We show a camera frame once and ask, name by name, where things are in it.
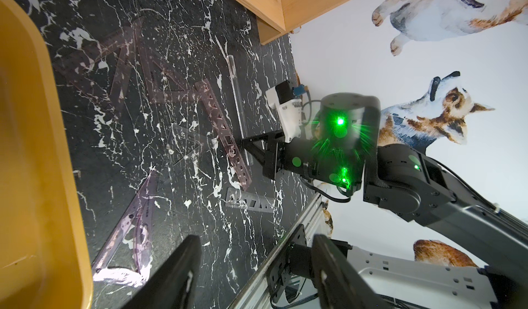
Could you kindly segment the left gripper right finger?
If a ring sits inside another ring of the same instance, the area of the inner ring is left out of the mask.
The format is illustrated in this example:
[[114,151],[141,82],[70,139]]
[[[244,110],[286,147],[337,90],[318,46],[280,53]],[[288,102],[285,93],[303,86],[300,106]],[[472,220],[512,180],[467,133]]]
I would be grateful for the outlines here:
[[324,235],[312,243],[313,279],[321,308],[388,308],[389,305],[347,262],[338,247]]

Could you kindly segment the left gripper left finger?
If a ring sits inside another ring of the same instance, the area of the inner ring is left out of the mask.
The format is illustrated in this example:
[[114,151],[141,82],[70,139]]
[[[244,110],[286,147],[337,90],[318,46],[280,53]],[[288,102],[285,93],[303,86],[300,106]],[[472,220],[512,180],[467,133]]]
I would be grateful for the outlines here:
[[202,246],[189,235],[124,308],[192,308],[196,294]]

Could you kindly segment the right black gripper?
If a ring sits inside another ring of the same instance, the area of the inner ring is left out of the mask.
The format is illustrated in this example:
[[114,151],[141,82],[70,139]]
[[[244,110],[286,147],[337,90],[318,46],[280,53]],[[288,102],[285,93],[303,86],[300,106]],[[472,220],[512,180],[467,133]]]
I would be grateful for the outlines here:
[[282,130],[248,137],[242,141],[242,147],[260,165],[263,175],[274,181],[283,168],[285,133]]

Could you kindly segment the grey clear stencil ruler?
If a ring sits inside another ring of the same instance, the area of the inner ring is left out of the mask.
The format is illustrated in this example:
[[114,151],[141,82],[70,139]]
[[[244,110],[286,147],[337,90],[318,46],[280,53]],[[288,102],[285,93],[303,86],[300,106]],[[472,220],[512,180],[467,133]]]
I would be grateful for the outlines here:
[[262,213],[274,211],[275,199],[245,192],[240,189],[228,188],[225,197],[225,205],[233,209],[246,209]]

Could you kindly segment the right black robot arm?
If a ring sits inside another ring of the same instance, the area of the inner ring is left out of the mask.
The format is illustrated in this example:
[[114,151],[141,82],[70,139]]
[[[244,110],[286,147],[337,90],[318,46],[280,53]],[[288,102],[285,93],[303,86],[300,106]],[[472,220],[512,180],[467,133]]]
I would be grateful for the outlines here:
[[404,144],[378,145],[376,97],[324,97],[319,139],[286,139],[281,130],[249,137],[243,148],[274,178],[286,170],[306,186],[335,185],[340,203],[358,190],[367,203],[414,221],[480,257],[497,308],[527,307],[527,225],[485,200],[445,165]]

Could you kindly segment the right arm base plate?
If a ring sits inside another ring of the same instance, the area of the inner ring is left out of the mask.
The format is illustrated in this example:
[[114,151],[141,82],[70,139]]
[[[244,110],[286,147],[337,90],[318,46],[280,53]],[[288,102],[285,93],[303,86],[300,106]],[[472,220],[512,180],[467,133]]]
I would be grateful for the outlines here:
[[273,259],[266,273],[270,300],[277,304],[293,277],[311,280],[314,276],[312,248],[307,245],[305,226],[299,224]]

